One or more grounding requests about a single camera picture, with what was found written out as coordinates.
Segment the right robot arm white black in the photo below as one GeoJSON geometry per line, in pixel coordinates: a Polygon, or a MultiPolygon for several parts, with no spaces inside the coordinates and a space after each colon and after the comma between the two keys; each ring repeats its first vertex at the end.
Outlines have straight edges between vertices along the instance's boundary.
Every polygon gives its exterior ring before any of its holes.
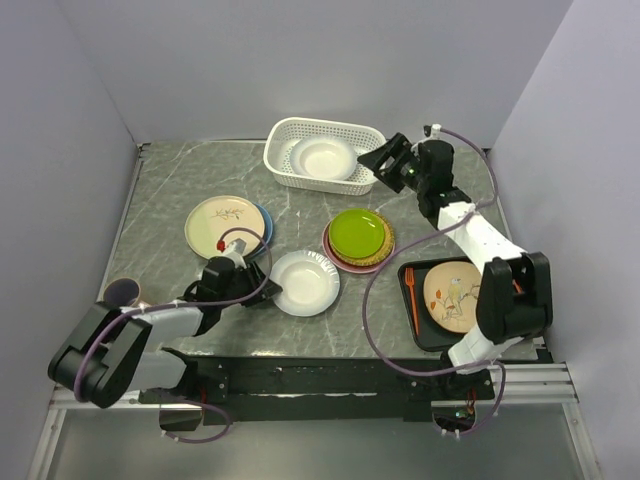
{"type": "Polygon", "coordinates": [[[445,396],[460,398],[472,387],[473,373],[551,326],[551,268],[544,254],[526,252],[483,217],[496,195],[474,203],[455,186],[454,148],[439,135],[429,126],[425,139],[412,144],[397,133],[358,162],[394,192],[415,192],[420,213],[435,229],[427,237],[449,237],[481,275],[477,324],[448,350],[451,365],[432,373],[445,396]]]}

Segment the cream plate with branch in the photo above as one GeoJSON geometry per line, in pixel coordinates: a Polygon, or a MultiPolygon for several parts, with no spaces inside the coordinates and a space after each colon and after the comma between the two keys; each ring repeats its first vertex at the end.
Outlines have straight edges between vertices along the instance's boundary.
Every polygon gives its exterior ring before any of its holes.
{"type": "Polygon", "coordinates": [[[262,238],[266,223],[251,201],[221,195],[202,201],[189,213],[184,233],[189,247],[197,255],[209,259],[220,254],[217,244],[221,236],[236,227],[249,229],[262,238]]]}

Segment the white scalloped deep plate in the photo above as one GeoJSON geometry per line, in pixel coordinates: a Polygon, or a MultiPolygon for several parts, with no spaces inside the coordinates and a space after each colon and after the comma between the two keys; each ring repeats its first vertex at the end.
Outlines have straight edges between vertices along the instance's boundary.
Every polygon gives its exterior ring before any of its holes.
{"type": "Polygon", "coordinates": [[[356,152],[337,137],[311,136],[297,142],[289,162],[294,173],[318,180],[346,180],[356,169],[356,152]]]}

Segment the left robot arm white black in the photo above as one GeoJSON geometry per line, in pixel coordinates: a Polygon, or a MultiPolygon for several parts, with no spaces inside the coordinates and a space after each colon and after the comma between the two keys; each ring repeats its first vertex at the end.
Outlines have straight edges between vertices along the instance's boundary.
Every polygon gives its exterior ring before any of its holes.
{"type": "Polygon", "coordinates": [[[199,387],[198,363],[167,342],[201,336],[220,321],[225,308],[250,307],[281,291],[254,262],[241,266],[229,257],[212,258],[200,279],[167,304],[94,303],[54,354],[47,375],[78,401],[100,408],[131,390],[161,389],[176,401],[187,401],[199,387]]]}

